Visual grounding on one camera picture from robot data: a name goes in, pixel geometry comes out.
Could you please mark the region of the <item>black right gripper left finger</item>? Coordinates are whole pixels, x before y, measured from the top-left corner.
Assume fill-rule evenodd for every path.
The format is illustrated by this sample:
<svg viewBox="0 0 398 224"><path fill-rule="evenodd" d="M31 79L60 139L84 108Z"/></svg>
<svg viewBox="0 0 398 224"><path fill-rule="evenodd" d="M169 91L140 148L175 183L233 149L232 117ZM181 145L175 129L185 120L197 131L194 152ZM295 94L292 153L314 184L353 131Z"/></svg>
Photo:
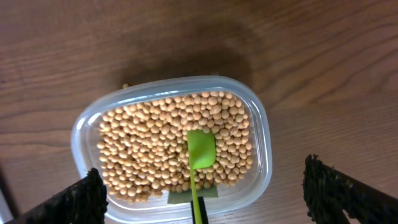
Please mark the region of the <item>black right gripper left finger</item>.
<svg viewBox="0 0 398 224"><path fill-rule="evenodd" d="M7 224L104 224L107 190L97 169Z"/></svg>

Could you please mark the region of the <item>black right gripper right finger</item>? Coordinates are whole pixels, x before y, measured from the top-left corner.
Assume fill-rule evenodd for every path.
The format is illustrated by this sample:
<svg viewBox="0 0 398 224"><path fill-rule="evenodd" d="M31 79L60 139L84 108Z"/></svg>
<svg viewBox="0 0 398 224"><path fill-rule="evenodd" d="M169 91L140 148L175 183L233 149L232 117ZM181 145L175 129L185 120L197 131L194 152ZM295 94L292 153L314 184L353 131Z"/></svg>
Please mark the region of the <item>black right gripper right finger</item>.
<svg viewBox="0 0 398 224"><path fill-rule="evenodd" d="M303 199L315 223L397 223L397 199L308 155Z"/></svg>

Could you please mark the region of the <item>green plastic measuring scoop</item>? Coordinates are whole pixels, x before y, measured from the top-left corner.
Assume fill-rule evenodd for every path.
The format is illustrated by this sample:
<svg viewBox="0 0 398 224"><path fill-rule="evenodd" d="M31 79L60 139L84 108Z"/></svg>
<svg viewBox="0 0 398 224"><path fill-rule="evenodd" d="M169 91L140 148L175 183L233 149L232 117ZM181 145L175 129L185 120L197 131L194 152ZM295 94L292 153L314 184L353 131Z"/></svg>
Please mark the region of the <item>green plastic measuring scoop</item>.
<svg viewBox="0 0 398 224"><path fill-rule="evenodd" d="M200 203L194 178L194 171L211 167L216 160L216 144L214 134L202 130L191 130L187 133L187 146L190 167L190 185L192 191L192 212L196 224L202 224Z"/></svg>

